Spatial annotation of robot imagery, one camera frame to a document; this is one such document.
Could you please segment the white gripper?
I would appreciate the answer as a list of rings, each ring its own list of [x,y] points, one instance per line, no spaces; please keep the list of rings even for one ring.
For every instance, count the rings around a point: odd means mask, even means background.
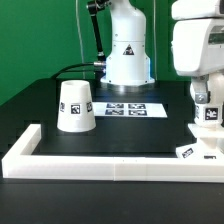
[[[179,76],[198,76],[191,79],[194,101],[208,103],[206,74],[224,69],[224,19],[178,21],[173,29],[172,51]]]

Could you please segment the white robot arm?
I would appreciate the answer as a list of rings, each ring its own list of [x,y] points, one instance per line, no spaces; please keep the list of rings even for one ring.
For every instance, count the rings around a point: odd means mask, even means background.
[[[112,51],[103,52],[97,13],[110,9]],[[146,17],[129,0],[92,0],[87,3],[91,16],[98,59],[106,66],[101,79],[112,86],[145,86],[153,81],[150,59],[145,52]],[[171,7],[176,21],[172,53],[178,75],[192,79],[193,99],[198,104],[211,101],[209,75],[224,69],[224,0],[177,0]]]

